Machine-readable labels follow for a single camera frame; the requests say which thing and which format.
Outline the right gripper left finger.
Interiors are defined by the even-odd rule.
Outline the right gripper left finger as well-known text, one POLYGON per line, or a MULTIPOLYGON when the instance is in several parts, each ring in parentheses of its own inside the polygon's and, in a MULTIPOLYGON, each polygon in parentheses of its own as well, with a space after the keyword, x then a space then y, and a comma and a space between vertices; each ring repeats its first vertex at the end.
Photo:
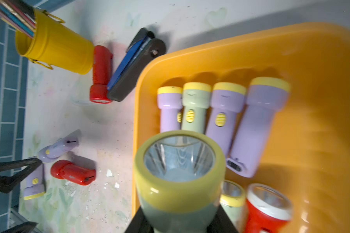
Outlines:
POLYGON ((128 227, 125 233, 153 233, 153 227, 150 225, 149 221, 146 219, 142 208, 140 207, 128 227))

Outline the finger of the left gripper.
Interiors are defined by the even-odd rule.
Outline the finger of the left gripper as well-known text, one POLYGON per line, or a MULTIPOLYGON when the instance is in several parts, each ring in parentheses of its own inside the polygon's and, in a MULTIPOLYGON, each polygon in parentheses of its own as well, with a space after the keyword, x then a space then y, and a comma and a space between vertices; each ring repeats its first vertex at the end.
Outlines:
POLYGON ((20 225, 12 227, 8 230, 3 231, 3 233, 31 233, 37 226, 36 222, 24 222, 20 225))
POLYGON ((38 158, 0 163, 0 172, 25 167, 24 170, 13 176, 0 175, 0 192, 5 194, 10 193, 17 185, 20 184, 20 182, 34 172, 40 165, 42 165, 42 161, 38 158))

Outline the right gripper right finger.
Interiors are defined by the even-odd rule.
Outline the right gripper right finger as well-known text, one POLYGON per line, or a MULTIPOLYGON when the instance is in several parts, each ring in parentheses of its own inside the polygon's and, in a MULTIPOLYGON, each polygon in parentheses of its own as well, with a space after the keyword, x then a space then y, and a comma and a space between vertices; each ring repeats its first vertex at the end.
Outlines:
POLYGON ((239 233, 220 205, 207 233, 239 233))

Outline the red flashlight white rim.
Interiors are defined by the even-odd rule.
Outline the red flashlight white rim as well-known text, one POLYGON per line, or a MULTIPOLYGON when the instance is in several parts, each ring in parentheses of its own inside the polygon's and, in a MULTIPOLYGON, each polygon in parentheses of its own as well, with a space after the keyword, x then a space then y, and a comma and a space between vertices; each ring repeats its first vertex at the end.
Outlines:
POLYGON ((277 233, 293 218, 291 201, 278 190, 252 183, 247 189, 246 233, 277 233))

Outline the green flashlight yellow button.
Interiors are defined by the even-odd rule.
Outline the green flashlight yellow button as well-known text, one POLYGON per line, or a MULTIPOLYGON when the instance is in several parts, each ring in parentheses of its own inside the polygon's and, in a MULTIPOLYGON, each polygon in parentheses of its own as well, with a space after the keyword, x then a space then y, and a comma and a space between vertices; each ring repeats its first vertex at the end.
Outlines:
POLYGON ((204 134, 207 110, 210 107, 212 86, 189 82, 183 86, 183 116, 181 129, 204 134))

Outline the small red flashlight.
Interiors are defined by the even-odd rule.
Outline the small red flashlight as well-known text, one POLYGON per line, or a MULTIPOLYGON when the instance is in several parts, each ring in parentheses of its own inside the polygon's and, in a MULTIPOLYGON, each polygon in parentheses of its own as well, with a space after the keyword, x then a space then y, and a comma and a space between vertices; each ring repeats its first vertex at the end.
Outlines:
POLYGON ((108 83, 112 76, 113 54, 104 46, 95 46, 93 63, 93 84, 89 91, 89 100, 93 103, 111 103, 108 95, 108 83))

